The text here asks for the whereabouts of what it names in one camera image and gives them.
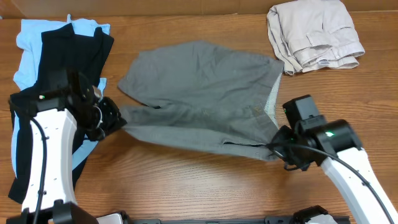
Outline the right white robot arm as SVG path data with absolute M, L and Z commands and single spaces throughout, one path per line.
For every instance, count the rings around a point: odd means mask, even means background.
M 397 211 L 381 187 L 362 142 L 343 119 L 307 119 L 281 127 L 267 147 L 289 170 L 321 167 L 344 198 L 357 223 L 397 223 Z

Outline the light blue shirt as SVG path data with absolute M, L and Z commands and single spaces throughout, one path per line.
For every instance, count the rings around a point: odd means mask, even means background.
M 102 28 L 104 34 L 110 34 L 110 24 L 98 24 L 95 20 L 77 19 L 72 20 L 71 15 L 68 14 L 66 22 L 62 21 L 48 21 L 37 19 L 22 19 L 21 31 L 16 37 L 17 46 L 23 50 L 21 62 L 18 71 L 14 74 L 14 83 L 20 90 L 25 90 L 31 87 L 37 80 L 39 72 L 39 61 L 42 53 L 42 38 L 43 32 L 57 30 L 67 24 L 73 26 L 75 34 L 84 36 L 94 36 L 94 31 L 97 27 Z M 18 115 L 13 121 L 13 133 L 11 141 L 11 159 L 12 167 L 17 176 L 17 134 L 19 132 L 19 117 Z M 72 155 L 72 167 L 76 170 L 81 163 L 91 154 L 96 147 L 98 141 L 90 142 L 84 140 L 83 145 L 80 146 Z

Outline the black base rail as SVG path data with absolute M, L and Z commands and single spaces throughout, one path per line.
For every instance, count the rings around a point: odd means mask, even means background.
M 292 217 L 265 217 L 262 219 L 221 219 L 221 220 L 169 220 L 162 221 L 159 219 L 138 219 L 132 220 L 129 217 L 123 217 L 120 213 L 113 213 L 98 217 L 99 224 L 289 224 L 294 222 Z

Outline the folded beige trousers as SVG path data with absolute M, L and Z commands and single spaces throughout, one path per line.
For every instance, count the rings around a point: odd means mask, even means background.
M 268 37 L 288 75 L 321 68 L 351 69 L 365 53 L 341 1 L 301 0 L 272 6 Z

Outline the grey shorts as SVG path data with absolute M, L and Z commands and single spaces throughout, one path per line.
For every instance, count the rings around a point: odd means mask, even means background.
M 284 64 L 204 41 L 141 52 L 119 89 L 125 131 L 170 147 L 273 161 L 275 103 Z

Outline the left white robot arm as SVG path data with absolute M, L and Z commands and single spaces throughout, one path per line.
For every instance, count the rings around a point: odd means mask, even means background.
M 25 115 L 32 128 L 30 177 L 22 212 L 6 223 L 129 224 L 125 212 L 94 217 L 78 206 L 72 181 L 72 149 L 77 128 L 100 141 L 126 122 L 118 107 L 97 89 L 41 93 Z

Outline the black shirt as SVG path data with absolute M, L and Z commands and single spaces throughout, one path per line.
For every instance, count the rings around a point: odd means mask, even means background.
M 63 68 L 75 68 L 100 91 L 105 89 L 106 79 L 101 77 L 101 72 L 114 38 L 104 34 L 102 28 L 97 27 L 94 36 L 90 37 L 75 34 L 73 26 L 67 24 L 57 30 L 43 32 L 41 38 L 42 53 L 37 80 L 31 87 L 11 95 L 15 105 L 25 108 L 29 104 L 29 97 L 38 94 L 44 77 L 52 71 Z M 12 128 L 17 115 L 15 111 L 11 113 Z M 32 130 L 29 120 L 20 115 L 18 117 L 20 129 L 17 134 L 17 176 L 11 185 L 8 197 L 17 203 L 22 203 L 30 177 Z

